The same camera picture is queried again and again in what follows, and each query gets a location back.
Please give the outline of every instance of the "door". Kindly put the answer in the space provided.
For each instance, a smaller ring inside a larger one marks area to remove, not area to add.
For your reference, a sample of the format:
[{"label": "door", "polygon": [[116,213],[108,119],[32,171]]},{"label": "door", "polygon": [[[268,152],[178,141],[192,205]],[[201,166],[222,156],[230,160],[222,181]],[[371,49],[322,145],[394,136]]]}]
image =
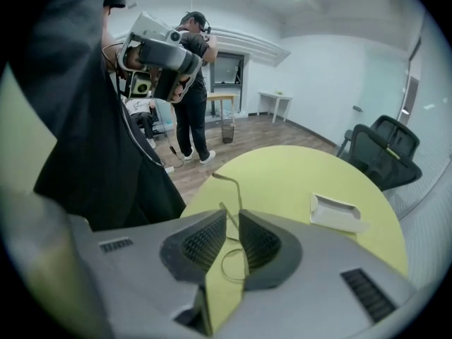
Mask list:
[{"label": "door", "polygon": [[352,109],[350,129],[357,124],[371,126],[381,115],[398,118],[407,83],[408,60],[391,52],[368,49],[364,82]]}]

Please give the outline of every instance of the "wastebasket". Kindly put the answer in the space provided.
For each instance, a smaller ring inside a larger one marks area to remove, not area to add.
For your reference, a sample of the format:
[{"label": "wastebasket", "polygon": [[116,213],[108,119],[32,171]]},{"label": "wastebasket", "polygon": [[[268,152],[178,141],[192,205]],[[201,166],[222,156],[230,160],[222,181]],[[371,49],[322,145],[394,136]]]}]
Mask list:
[{"label": "wastebasket", "polygon": [[221,136],[223,143],[232,143],[234,140],[234,125],[230,123],[223,123],[221,125]]}]

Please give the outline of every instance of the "black t-shirt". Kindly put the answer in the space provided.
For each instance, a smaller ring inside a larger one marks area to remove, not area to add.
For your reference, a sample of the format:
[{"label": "black t-shirt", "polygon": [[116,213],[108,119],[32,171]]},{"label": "black t-shirt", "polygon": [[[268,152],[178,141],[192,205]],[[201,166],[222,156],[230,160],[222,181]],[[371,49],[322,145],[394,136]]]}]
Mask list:
[{"label": "black t-shirt", "polygon": [[[35,185],[94,230],[178,218],[185,208],[165,170],[133,144],[102,57],[103,6],[51,0],[10,61],[28,102],[57,143]],[[136,123],[133,135],[160,161]]]},{"label": "black t-shirt", "polygon": [[[189,50],[190,52],[199,55],[201,58],[206,53],[209,45],[204,40],[201,34],[195,34],[192,32],[181,32],[181,44],[182,46]],[[189,91],[184,96],[184,101],[194,101],[203,100],[207,98],[206,85],[204,83],[203,72],[199,69],[198,74],[196,74],[196,79],[193,85],[189,88]]]}]

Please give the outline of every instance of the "seated person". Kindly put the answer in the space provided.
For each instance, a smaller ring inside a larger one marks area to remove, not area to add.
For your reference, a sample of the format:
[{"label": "seated person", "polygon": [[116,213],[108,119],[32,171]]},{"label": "seated person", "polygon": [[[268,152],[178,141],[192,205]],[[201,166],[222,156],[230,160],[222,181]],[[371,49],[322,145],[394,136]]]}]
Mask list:
[{"label": "seated person", "polygon": [[155,148],[153,124],[157,121],[155,113],[154,99],[129,99],[126,100],[126,108],[129,111],[131,118],[138,124],[139,127],[144,128],[144,134],[152,148]]}]

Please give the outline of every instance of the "wire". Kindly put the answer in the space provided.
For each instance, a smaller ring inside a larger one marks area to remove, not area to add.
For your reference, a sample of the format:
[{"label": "wire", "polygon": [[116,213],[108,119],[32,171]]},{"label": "wire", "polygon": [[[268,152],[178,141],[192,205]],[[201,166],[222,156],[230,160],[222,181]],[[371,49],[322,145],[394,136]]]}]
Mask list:
[{"label": "wire", "polygon": [[168,137],[167,129],[165,128],[165,124],[163,123],[162,113],[160,113],[160,108],[158,107],[157,103],[155,103],[155,106],[157,107],[158,114],[160,115],[160,119],[162,121],[162,127],[163,127],[163,131],[165,132],[165,136],[166,136],[167,141],[168,141],[169,149],[171,150],[172,154],[175,155],[177,157],[177,159],[182,162],[180,166],[174,168],[174,170],[177,170],[178,168],[180,168],[180,167],[182,167],[184,165],[184,160],[179,158],[179,156],[176,153],[176,150],[171,145],[170,138]]},{"label": "wire", "polygon": [[231,181],[235,183],[235,186],[237,187],[237,195],[238,195],[238,199],[239,199],[239,208],[240,210],[243,209],[243,204],[242,204],[242,194],[240,193],[240,185],[239,182],[237,182],[235,179],[233,178],[229,178],[226,176],[223,176],[221,174],[218,174],[216,172],[212,173],[212,177],[216,178],[216,179],[224,179],[225,181]]},{"label": "wire", "polygon": [[127,122],[126,112],[124,111],[124,105],[122,104],[122,101],[121,101],[121,87],[119,86],[119,68],[118,67],[116,68],[116,88],[117,88],[117,101],[118,101],[119,108],[122,113],[122,119],[124,121],[124,124],[126,125],[127,133],[129,134],[129,137],[131,138],[132,142],[149,159],[149,161],[151,161],[154,165],[165,169],[164,162],[159,163],[159,162],[155,161],[154,159],[152,159],[151,156],[149,156],[149,154],[144,150],[144,148],[141,147],[140,143],[136,140],[135,136],[132,133],[129,123]]},{"label": "wire", "polygon": [[227,209],[226,205],[223,202],[220,202],[220,208],[222,208],[223,210],[226,210],[227,218],[229,218],[232,221],[232,223],[234,224],[236,229],[239,229],[239,224],[234,220],[234,216],[231,214],[231,212],[229,212],[229,210]]},{"label": "wire", "polygon": [[105,50],[111,47],[115,47],[116,45],[123,45],[123,43],[121,42],[117,42],[116,44],[111,44],[107,47],[102,48],[102,55],[104,56],[104,58],[106,58],[106,60],[112,65],[113,69],[117,70],[117,65],[114,64],[110,59],[108,59],[108,56],[105,54]]},{"label": "wire", "polygon": [[[232,276],[230,276],[230,275],[228,275],[227,274],[227,272],[226,272],[226,270],[225,270],[225,259],[227,258],[227,257],[229,257],[229,256],[231,256],[232,254],[236,254],[236,253],[239,253],[239,252],[241,252],[242,254],[243,254],[243,256],[244,256],[244,274],[243,274],[243,278],[233,278]],[[232,281],[233,283],[242,283],[242,282],[244,282],[245,281],[245,278],[246,278],[246,264],[245,264],[245,261],[246,261],[246,254],[245,254],[245,251],[243,250],[243,249],[234,249],[234,250],[231,250],[231,251],[229,251],[227,254],[225,254],[224,256],[223,256],[223,258],[222,258],[222,260],[221,260],[221,271],[222,271],[222,274],[229,280],[229,281]]]}]

